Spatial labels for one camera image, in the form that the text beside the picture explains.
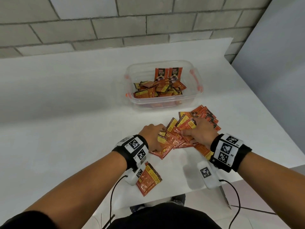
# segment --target forearm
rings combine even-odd
[[[82,228],[126,167],[124,157],[113,151],[60,183],[25,211],[43,212],[59,228]]]
[[[238,173],[291,228],[305,225],[305,176],[252,152]]]

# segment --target brick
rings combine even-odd
[[[57,20],[48,0],[0,0],[0,23]]]
[[[232,63],[236,55],[225,55],[224,57],[229,63]]]
[[[115,0],[51,0],[61,19],[117,16]]]
[[[227,49],[225,55],[235,55],[235,54],[237,54],[240,51],[240,49],[242,48],[243,44],[244,44],[244,42],[231,43],[231,45]]]
[[[173,0],[117,0],[120,16],[171,13]]]
[[[194,30],[211,30],[234,27],[241,11],[198,13]]]
[[[109,47],[122,47],[123,41],[121,38],[110,38],[86,42],[74,42],[73,45],[78,51],[96,50]]]
[[[224,0],[176,0],[174,12],[220,10]]]
[[[19,54],[14,48],[0,49],[0,59],[14,58],[14,57],[20,57],[20,56],[21,56],[21,54]]]
[[[124,38],[125,46],[148,45],[167,43],[167,35],[147,35],[139,37]]]
[[[252,28],[214,30],[211,39],[233,38],[232,42],[241,42],[247,39],[251,31]]]
[[[270,0],[227,0],[223,9],[263,8]]]
[[[0,46],[40,44],[28,25],[0,26]]]
[[[74,51],[70,43],[18,47],[17,49],[24,56],[56,54],[56,53]]]
[[[31,26],[44,43],[95,38],[90,20],[37,23]]]
[[[264,12],[265,10],[244,10],[236,26],[255,26]]]
[[[211,34],[212,34],[212,31],[170,34],[170,42],[209,39]]]
[[[94,19],[92,21],[98,38],[146,34],[145,16]]]
[[[191,31],[195,14],[147,16],[147,34]]]

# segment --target person's left hand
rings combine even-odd
[[[141,132],[139,132],[139,135],[144,137],[146,142],[148,143],[148,150],[149,151],[161,151],[162,150],[162,146],[160,145],[160,143],[158,142],[158,133],[160,130],[166,130],[166,127],[162,124],[159,125],[147,125],[144,126],[144,128],[141,130]]]

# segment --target plastic container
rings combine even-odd
[[[137,99],[133,93],[137,91],[133,83],[154,81],[156,68],[182,67],[181,82],[186,86],[182,95]],[[126,96],[138,109],[158,109],[178,105],[191,104],[196,96],[203,92],[202,80],[198,70],[185,60],[160,61],[130,65],[125,73]]]

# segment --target brick wall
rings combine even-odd
[[[233,37],[233,61],[270,0],[0,0],[0,58]]]

